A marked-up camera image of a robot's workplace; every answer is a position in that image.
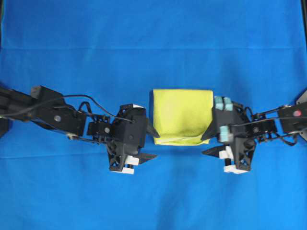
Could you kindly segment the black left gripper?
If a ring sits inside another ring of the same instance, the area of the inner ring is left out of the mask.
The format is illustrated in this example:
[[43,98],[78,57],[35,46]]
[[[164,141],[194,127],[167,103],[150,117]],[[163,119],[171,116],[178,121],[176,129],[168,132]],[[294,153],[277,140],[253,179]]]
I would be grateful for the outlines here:
[[110,171],[134,174],[134,166],[157,157],[140,152],[146,134],[160,138],[149,118],[146,118],[146,109],[135,104],[120,106],[117,118],[111,124],[111,141],[106,144]]

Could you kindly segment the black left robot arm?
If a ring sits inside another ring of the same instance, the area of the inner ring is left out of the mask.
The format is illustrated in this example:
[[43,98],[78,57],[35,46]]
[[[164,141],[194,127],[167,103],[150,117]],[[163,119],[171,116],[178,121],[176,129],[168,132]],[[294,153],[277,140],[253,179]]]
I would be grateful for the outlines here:
[[160,135],[146,116],[146,110],[135,104],[121,105],[117,115],[104,109],[94,114],[87,101],[78,109],[65,101],[66,96],[44,86],[25,94],[3,86],[0,88],[0,134],[9,131],[10,121],[33,122],[43,129],[63,133],[70,140],[104,144],[112,172],[134,174],[138,166],[157,157],[142,153],[146,136]]

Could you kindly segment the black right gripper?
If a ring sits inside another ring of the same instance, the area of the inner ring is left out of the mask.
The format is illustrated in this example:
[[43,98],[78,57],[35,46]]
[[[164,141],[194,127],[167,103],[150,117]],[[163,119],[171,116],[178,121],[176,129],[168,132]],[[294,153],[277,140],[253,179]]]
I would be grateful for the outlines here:
[[221,146],[202,151],[203,155],[224,161],[224,172],[243,174],[251,170],[256,143],[248,137],[250,122],[242,104],[228,97],[214,96],[213,121],[201,137],[205,141],[217,138]]

